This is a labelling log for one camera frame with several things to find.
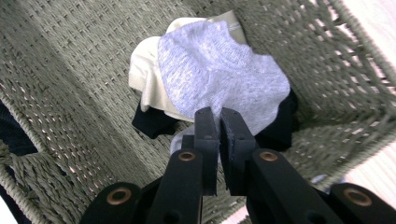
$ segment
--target gray woven basket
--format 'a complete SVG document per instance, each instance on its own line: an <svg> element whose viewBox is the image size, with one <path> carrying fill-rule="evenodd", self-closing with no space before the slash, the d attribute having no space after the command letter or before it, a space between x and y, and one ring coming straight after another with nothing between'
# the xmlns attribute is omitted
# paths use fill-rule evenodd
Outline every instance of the gray woven basket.
<svg viewBox="0 0 396 224"><path fill-rule="evenodd" d="M3 0L0 8L0 99L39 150L18 157L0 145L0 184L34 223L77 223L105 186L143 187L163 173L171 137L132 128L140 94L128 87L128 62L140 41L180 17L233 9L249 45L276 58L300 100L285 156L306 179L328 176L316 187L395 138L395 71L339 1ZM243 201L220 179L203 222L220 223Z"/></svg>

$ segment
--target copper-colored bolt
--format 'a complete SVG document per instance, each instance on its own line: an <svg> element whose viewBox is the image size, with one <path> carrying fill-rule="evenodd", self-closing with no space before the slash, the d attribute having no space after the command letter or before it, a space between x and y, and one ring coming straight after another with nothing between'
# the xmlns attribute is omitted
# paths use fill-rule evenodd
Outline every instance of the copper-colored bolt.
<svg viewBox="0 0 396 224"><path fill-rule="evenodd" d="M344 189L344 196L351 202L360 206L370 206L373 203L369 196L353 188Z"/></svg>
<svg viewBox="0 0 396 224"><path fill-rule="evenodd" d="M122 196L121 197L115 197L116 194L119 193ZM132 196L132 192L124 187L113 189L108 195L107 195L107 202L112 205L119 205L122 203L125 203L128 201Z"/></svg>
<svg viewBox="0 0 396 224"><path fill-rule="evenodd" d="M260 157L265 161L276 161L277 155L272 152L262 152L260 153Z"/></svg>
<svg viewBox="0 0 396 224"><path fill-rule="evenodd" d="M181 161L193 161L195 159L195 154L192 152L183 152L178 155Z"/></svg>

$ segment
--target woven basket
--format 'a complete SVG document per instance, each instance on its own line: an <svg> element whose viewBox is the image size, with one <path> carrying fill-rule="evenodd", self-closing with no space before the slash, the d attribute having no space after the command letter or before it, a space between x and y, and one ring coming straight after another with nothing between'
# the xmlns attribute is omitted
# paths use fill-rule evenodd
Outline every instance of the woven basket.
<svg viewBox="0 0 396 224"><path fill-rule="evenodd" d="M300 101L285 156L306 179L327 175L317 188L395 138L395 71L339 1L2 0L0 8L0 99L39 151L18 157L0 145L0 184L34 223L77 223L105 186L143 187L163 174L171 137L132 128L140 94L128 87L128 63L140 41L180 17L233 9L249 45L275 57ZM203 223L243 204L227 194L220 179Z"/></svg>

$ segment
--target white surface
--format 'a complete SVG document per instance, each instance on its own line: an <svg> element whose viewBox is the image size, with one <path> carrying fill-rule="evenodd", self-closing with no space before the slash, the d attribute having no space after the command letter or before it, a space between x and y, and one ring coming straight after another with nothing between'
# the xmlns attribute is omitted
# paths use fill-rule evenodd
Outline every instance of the white surface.
<svg viewBox="0 0 396 224"><path fill-rule="evenodd" d="M0 197L0 224L17 224L6 203Z"/></svg>

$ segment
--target woven rope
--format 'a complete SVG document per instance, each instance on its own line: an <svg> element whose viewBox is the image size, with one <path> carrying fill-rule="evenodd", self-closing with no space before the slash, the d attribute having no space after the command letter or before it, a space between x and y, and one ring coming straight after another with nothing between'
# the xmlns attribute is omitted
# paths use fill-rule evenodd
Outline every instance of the woven rope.
<svg viewBox="0 0 396 224"><path fill-rule="evenodd" d="M150 140L131 127L140 94L128 88L127 69L135 46L179 17L233 9L255 51L276 58L300 100L300 130L285 155L307 179L328 175L318 188L395 138L395 71L335 0L5 0L0 8L0 99L39 150L16 157L2 146L0 184L34 223L76 223L105 186L144 186L163 173L171 137ZM219 182L204 223L243 204Z"/></svg>

